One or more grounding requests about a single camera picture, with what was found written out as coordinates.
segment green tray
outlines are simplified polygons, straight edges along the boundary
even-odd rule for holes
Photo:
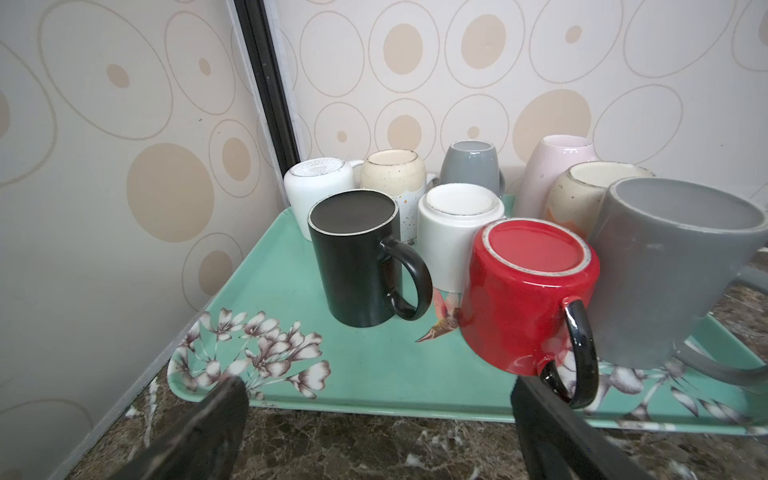
[[[410,276],[403,278],[405,297],[414,302]],[[367,329],[336,321],[312,244],[287,209],[173,354],[168,384],[198,402],[222,375],[237,374],[252,406],[514,422],[509,394],[516,377],[490,366],[460,332],[437,322],[434,307],[414,322],[393,317]],[[416,341],[433,326],[434,338]],[[763,364],[712,316],[692,343],[733,366]],[[566,381],[573,377],[570,364],[569,356],[561,367]],[[729,386],[679,363],[640,371],[601,362],[600,368],[598,401],[578,413],[594,426],[768,433],[766,389]]]

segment large gray mug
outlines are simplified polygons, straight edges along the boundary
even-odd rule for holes
[[[632,369],[672,356],[721,382],[768,381],[768,366],[735,369],[684,342],[731,283],[768,294],[746,266],[768,240],[768,215],[704,185],[629,178],[607,190],[589,243],[601,272],[588,307],[598,355]]]
[[[483,140],[453,142],[442,162],[440,184],[480,185],[501,197],[506,183],[498,169],[496,147]]]

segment black mug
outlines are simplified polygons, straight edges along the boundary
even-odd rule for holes
[[[307,218],[328,307],[341,323],[375,326],[397,314],[424,315],[432,278],[424,260],[400,241],[397,202],[376,190],[348,190],[322,199]],[[409,271],[419,302],[402,298],[402,270]]]

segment wallpaper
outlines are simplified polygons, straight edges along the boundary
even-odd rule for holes
[[[0,3],[0,478],[95,442],[283,208],[241,38],[223,0]]]
[[[766,0],[269,0],[305,158],[548,134],[768,205]]]

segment countertop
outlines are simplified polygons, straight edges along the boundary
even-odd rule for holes
[[[768,253],[759,253],[753,265],[768,271]],[[713,313],[768,359],[768,298],[736,286]],[[193,405],[168,389],[163,368],[68,478],[111,475]],[[660,480],[762,480],[768,470],[768,436],[603,433]],[[232,478],[522,480],[528,475],[514,425],[252,408]]]

